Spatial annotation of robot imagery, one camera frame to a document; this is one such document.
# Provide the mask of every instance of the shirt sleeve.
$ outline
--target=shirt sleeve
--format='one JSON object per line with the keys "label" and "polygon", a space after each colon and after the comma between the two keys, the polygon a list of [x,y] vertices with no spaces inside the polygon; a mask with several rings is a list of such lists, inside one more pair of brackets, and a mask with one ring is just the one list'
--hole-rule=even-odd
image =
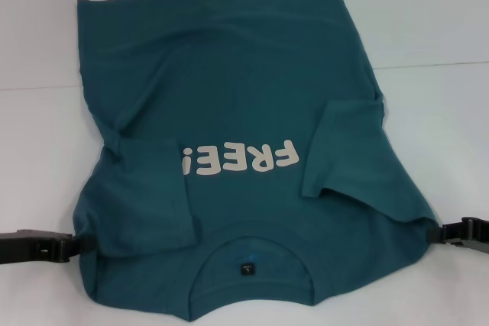
{"label": "shirt sleeve", "polygon": [[127,128],[148,104],[168,57],[130,30],[112,2],[80,1],[83,93],[104,140],[74,213],[76,233],[93,234],[103,256],[160,253],[196,243],[175,137],[147,140]]}
{"label": "shirt sleeve", "polygon": [[302,195],[333,190],[393,219],[428,218],[431,208],[393,152],[382,128],[384,105],[371,101],[330,101],[311,143]]}

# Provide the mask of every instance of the teal t-shirt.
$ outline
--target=teal t-shirt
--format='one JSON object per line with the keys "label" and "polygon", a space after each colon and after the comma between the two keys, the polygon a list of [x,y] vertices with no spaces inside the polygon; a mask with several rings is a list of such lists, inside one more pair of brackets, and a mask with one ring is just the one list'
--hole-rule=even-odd
{"label": "teal t-shirt", "polygon": [[79,0],[104,140],[74,213],[96,302],[314,305],[416,262],[432,211],[342,0]]}

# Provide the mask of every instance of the black clip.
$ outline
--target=black clip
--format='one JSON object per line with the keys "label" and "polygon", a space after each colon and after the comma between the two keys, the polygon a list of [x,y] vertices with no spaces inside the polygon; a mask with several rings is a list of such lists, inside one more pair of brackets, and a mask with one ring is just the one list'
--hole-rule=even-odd
{"label": "black clip", "polygon": [[452,244],[489,253],[489,221],[472,217],[462,218],[459,223],[429,229],[426,240],[431,244]]}
{"label": "black clip", "polygon": [[0,234],[0,264],[25,261],[67,263],[70,257],[95,248],[93,240],[72,234],[20,230]]}

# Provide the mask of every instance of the white table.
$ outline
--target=white table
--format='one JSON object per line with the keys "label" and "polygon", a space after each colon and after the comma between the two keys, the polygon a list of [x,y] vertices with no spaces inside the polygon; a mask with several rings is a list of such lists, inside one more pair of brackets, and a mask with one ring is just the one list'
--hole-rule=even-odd
{"label": "white table", "polygon": [[[386,96],[385,128],[441,222],[489,218],[489,0],[345,0]],[[76,0],[0,0],[0,231],[73,232],[100,147],[77,73]],[[419,66],[479,63],[474,65]],[[489,256],[437,246],[414,266],[307,307],[249,301],[200,325],[486,325]],[[0,266],[2,326],[185,324],[106,308],[77,260]]]}

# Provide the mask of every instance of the t-shirt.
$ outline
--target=t-shirt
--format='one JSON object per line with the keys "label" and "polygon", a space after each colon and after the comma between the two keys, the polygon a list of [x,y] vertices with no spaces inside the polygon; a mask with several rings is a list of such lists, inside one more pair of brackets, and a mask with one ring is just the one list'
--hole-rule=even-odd
{"label": "t-shirt", "polygon": [[104,147],[76,206],[96,302],[315,305],[416,262],[433,213],[343,0],[79,0]]}

